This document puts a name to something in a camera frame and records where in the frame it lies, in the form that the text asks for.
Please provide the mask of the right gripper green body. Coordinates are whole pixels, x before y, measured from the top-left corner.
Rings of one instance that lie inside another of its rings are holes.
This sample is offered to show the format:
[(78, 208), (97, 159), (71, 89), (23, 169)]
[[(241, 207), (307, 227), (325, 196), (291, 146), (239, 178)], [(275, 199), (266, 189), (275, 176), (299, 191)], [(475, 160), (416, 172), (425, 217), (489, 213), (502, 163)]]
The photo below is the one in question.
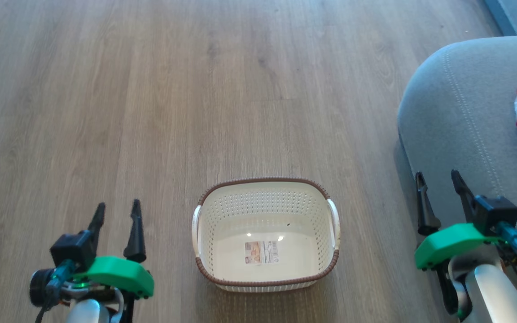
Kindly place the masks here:
[(457, 223), (425, 237), (414, 252), (415, 266), (429, 270), (482, 244), (495, 244), (500, 237), (482, 234), (473, 223)]

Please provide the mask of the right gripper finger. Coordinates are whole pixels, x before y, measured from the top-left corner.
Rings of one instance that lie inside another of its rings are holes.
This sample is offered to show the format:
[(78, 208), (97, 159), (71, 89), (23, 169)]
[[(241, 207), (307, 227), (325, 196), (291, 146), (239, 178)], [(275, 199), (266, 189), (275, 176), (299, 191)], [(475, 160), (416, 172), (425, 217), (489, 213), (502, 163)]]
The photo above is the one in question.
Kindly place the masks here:
[(418, 207), (418, 234), (429, 236), (441, 228), (441, 222), (435, 217), (427, 195), (428, 186), (422, 172), (415, 174), (416, 198)]
[(456, 169), (451, 170), (451, 179), (455, 192), (461, 200), (462, 210), (467, 223), (474, 223), (477, 214), (476, 198), (469, 189), (460, 172)]

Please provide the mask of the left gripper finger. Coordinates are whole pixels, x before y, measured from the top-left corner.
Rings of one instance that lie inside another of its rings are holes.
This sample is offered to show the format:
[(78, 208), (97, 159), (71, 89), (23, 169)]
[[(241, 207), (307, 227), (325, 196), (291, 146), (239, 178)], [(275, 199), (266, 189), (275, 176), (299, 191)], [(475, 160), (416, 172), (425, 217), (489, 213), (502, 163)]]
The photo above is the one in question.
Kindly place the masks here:
[(97, 249), (98, 249), (98, 243), (99, 243), (99, 233), (102, 229), (104, 220), (105, 220), (105, 211), (106, 211), (106, 204), (104, 202), (101, 202), (98, 204), (95, 213), (92, 217), (92, 220), (90, 224), (88, 225), (88, 243), (90, 246), (90, 250), (92, 251), (92, 254), (96, 256)]
[(146, 260), (144, 227), (140, 200), (134, 200), (131, 208), (131, 232), (123, 256), (130, 261), (142, 263)]

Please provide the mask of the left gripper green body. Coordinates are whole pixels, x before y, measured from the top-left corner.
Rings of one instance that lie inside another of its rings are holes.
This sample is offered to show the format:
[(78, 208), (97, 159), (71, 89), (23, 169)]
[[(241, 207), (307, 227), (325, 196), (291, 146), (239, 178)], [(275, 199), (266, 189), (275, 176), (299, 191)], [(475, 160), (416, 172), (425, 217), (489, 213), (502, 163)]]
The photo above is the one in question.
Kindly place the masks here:
[(76, 273), (74, 279), (118, 288), (138, 298), (154, 296), (154, 278), (142, 264), (116, 256), (96, 257), (90, 268)]

